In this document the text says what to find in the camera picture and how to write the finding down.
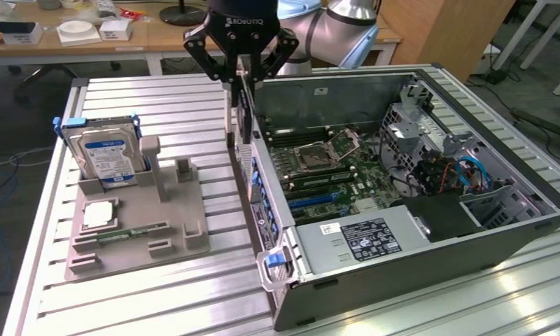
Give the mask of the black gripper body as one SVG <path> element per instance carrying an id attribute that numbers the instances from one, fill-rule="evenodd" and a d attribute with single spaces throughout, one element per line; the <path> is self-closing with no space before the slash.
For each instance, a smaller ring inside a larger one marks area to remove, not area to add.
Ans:
<path id="1" fill-rule="evenodd" d="M 280 32 L 278 1 L 207 1 L 204 30 L 227 56 L 260 54 Z"/>

